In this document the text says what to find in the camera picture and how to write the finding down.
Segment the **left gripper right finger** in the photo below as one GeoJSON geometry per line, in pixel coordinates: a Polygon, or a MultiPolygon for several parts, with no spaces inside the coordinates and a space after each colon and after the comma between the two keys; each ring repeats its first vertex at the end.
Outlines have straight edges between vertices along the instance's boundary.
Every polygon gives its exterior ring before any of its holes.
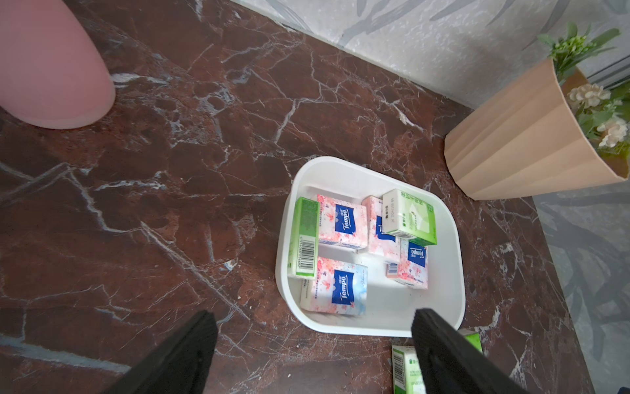
{"type": "Polygon", "coordinates": [[[411,327],[427,393],[525,393],[431,309],[415,312],[411,327]]]}

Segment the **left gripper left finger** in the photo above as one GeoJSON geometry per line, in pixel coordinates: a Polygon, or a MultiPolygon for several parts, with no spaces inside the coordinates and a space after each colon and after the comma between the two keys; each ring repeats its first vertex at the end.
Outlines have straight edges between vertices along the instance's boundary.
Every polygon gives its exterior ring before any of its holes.
{"type": "Polygon", "coordinates": [[[202,310],[105,392],[201,393],[217,342],[215,317],[202,310]]]}

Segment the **green tissue pack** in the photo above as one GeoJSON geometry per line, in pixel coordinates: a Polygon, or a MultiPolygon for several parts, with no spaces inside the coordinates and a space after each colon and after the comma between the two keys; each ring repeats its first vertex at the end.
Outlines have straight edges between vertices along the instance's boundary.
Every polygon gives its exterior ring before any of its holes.
{"type": "Polygon", "coordinates": [[[392,346],[392,375],[394,394],[425,394],[423,376],[413,346],[392,346]]]}
{"type": "Polygon", "coordinates": [[[383,195],[382,231],[420,246],[438,243],[433,206],[403,190],[395,189],[383,195]]]}
{"type": "Polygon", "coordinates": [[[300,197],[291,223],[288,276],[313,280],[317,276],[320,203],[300,197]]]}

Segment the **white storage box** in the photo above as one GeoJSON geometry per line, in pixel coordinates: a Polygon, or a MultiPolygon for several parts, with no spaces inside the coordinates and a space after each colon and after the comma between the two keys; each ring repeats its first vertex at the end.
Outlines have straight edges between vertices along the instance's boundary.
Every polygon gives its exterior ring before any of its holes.
{"type": "Polygon", "coordinates": [[[459,233],[446,204],[429,191],[330,156],[306,162],[294,177],[282,217],[275,278],[290,312],[300,323],[320,333],[408,338],[418,309],[435,310],[454,329],[460,327],[466,310],[459,233]],[[434,208],[438,243],[428,249],[428,289],[413,289],[388,279],[385,262],[378,256],[337,246],[321,246],[319,253],[325,258],[368,268],[366,312],[360,316],[347,316],[303,310],[300,307],[303,282],[289,277],[287,270],[290,233],[298,198],[326,195],[359,203],[369,195],[380,197],[394,189],[416,195],[434,208]]]}

